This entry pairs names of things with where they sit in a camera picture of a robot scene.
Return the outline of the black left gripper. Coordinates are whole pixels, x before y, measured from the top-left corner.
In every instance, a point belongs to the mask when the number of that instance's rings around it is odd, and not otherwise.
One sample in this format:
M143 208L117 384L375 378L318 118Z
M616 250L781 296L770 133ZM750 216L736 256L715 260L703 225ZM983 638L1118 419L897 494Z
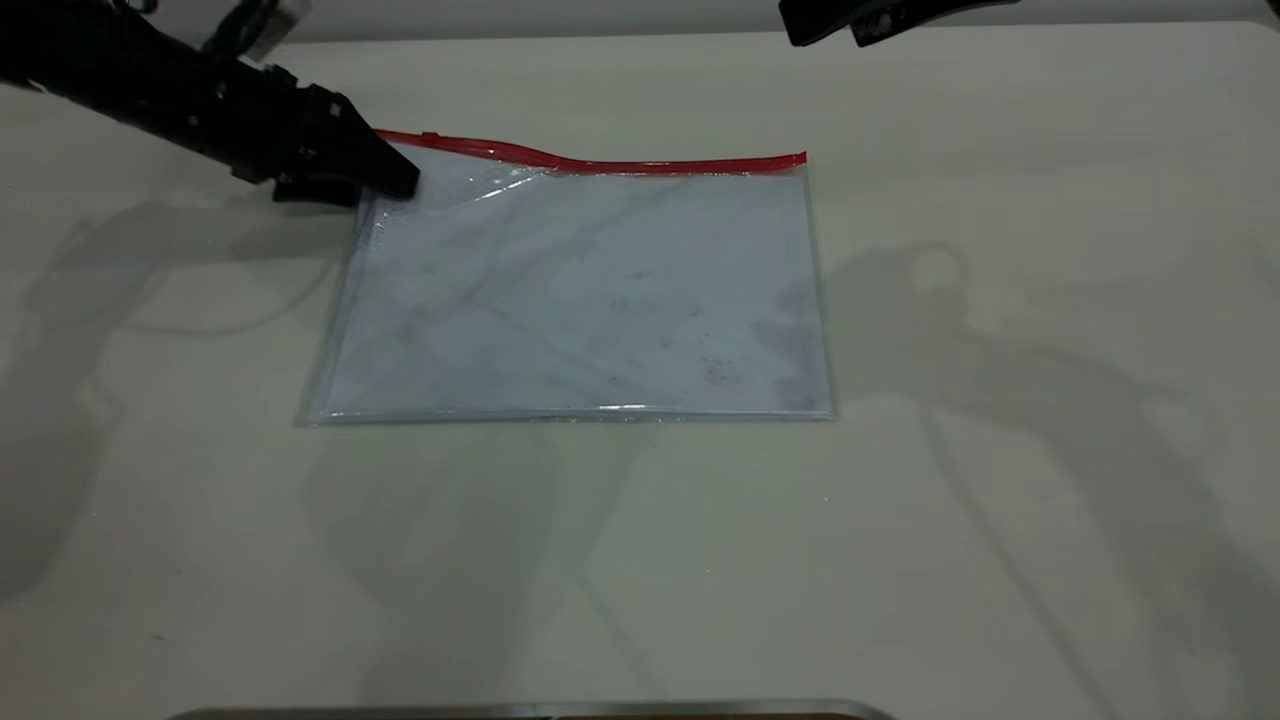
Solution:
M416 196L419 167L343 94L246 63L202 68L200 81L200 154L243 181L278 181L274 202L356 208L362 190Z

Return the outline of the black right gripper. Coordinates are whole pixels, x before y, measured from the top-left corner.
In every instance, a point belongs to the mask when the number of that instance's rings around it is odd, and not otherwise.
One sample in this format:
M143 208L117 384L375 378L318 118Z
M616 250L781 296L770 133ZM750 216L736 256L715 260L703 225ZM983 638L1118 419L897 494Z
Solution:
M806 47L833 33L850 31L859 47L869 47L948 15L1012 1L860 1L782 0L780 17L794 47Z

